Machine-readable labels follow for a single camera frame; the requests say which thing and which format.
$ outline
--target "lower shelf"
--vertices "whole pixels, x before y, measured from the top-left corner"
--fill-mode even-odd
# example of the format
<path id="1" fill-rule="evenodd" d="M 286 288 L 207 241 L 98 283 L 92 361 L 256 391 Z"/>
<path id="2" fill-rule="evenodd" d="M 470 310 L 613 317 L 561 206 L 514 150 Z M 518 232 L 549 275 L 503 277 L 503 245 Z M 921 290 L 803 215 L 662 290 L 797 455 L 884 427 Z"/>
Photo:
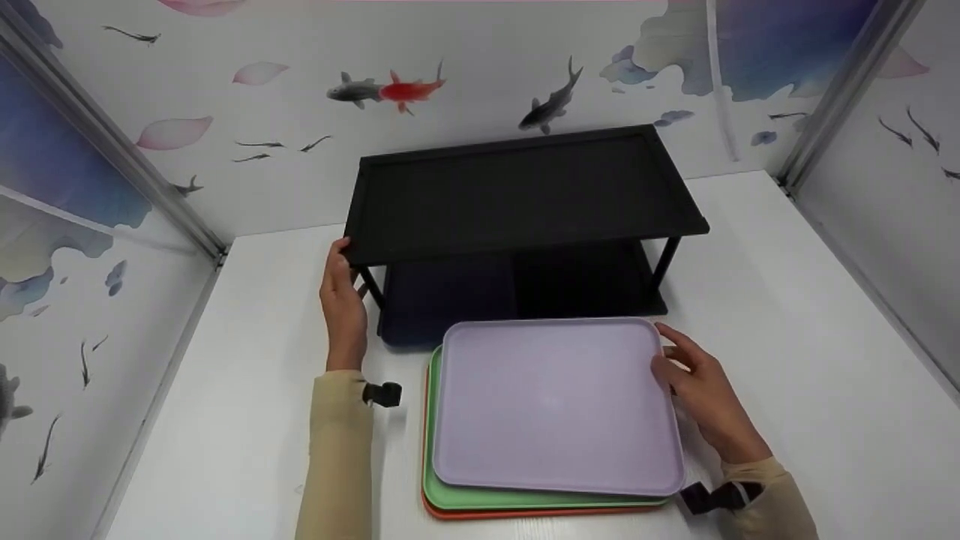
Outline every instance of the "lower shelf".
<path id="1" fill-rule="evenodd" d="M 462 321 L 663 315 L 640 242 L 393 264 L 377 333 L 432 349 Z"/>

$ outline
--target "black strap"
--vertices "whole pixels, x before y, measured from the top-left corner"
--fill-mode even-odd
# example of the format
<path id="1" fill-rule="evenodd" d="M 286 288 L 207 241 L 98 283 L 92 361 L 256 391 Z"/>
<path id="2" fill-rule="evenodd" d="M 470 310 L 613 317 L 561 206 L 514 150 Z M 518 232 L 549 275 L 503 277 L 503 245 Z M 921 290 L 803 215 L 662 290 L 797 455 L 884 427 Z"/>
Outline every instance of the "black strap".
<path id="1" fill-rule="evenodd" d="M 395 382 L 384 382 L 383 385 L 367 383 L 363 388 L 363 403 L 373 401 L 375 404 L 392 407 L 400 405 L 400 394 L 403 388 Z"/>
<path id="2" fill-rule="evenodd" d="M 686 487 L 680 492 L 686 507 L 693 515 L 706 514 L 717 508 L 742 510 L 763 493 L 763 484 L 759 482 L 727 482 L 707 491 L 700 482 Z"/>

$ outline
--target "black shelf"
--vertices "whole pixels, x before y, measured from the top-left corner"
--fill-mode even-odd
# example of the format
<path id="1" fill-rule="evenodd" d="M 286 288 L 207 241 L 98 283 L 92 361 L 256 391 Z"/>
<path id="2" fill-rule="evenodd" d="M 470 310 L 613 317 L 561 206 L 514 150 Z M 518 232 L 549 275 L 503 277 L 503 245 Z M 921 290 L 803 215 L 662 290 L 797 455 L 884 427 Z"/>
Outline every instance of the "black shelf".
<path id="1" fill-rule="evenodd" d="M 664 314 L 680 238 L 708 231 L 638 126 L 363 158 L 345 235 L 384 341 L 430 347 L 464 320 Z M 653 238 L 669 238 L 656 269 Z"/>

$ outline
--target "green tray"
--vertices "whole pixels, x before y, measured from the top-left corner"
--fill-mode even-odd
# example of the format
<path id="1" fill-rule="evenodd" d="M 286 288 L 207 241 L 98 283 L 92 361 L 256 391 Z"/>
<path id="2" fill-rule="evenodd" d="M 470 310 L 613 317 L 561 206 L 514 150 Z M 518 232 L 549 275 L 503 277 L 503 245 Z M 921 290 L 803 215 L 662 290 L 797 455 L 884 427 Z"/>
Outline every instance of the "green tray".
<path id="1" fill-rule="evenodd" d="M 523 510 L 543 508 L 599 508 L 660 506 L 669 499 L 621 497 L 559 491 L 510 491 L 462 487 L 443 483 L 433 470 L 433 429 L 440 394 L 441 348 L 427 367 L 426 425 L 423 439 L 423 495 L 441 510 Z"/>

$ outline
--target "white table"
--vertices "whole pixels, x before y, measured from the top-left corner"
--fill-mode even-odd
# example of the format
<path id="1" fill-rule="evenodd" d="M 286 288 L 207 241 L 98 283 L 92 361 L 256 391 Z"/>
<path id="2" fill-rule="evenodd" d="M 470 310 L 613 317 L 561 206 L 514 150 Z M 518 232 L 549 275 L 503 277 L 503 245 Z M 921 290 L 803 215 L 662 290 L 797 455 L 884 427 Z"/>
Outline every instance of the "white table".
<path id="1" fill-rule="evenodd" d="M 688 183 L 712 231 L 685 239 L 663 317 L 717 355 L 828 538 L 956 538 L 960 411 L 763 172 Z M 326 336 L 316 289 L 332 225 L 238 238 L 110 540 L 289 540 Z M 368 299 L 371 326 L 378 313 Z M 376 412 L 379 538 L 718 538 L 713 518 L 651 514 L 442 523 L 420 505 L 427 354 L 365 371 L 403 385 Z M 715 463 L 684 425 L 688 480 Z"/>

